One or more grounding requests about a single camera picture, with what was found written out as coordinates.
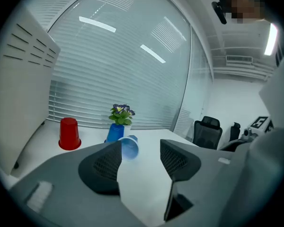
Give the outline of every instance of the tabletop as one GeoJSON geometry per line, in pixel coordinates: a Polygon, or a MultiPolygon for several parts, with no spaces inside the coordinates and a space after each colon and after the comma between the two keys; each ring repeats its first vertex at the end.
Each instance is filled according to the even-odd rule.
{"type": "MultiPolygon", "coordinates": [[[[78,149],[101,144],[108,130],[78,127],[82,141],[78,149]]],[[[29,140],[19,156],[19,168],[10,176],[0,170],[6,188],[33,171],[53,156],[68,151],[59,147],[60,124],[45,121],[29,140]]],[[[160,139],[175,140],[196,147],[193,143],[169,130],[132,130],[138,138],[139,154],[132,161],[122,161],[117,175],[122,203],[146,226],[164,223],[163,216],[169,198],[171,179],[160,160],[160,139]]]]}

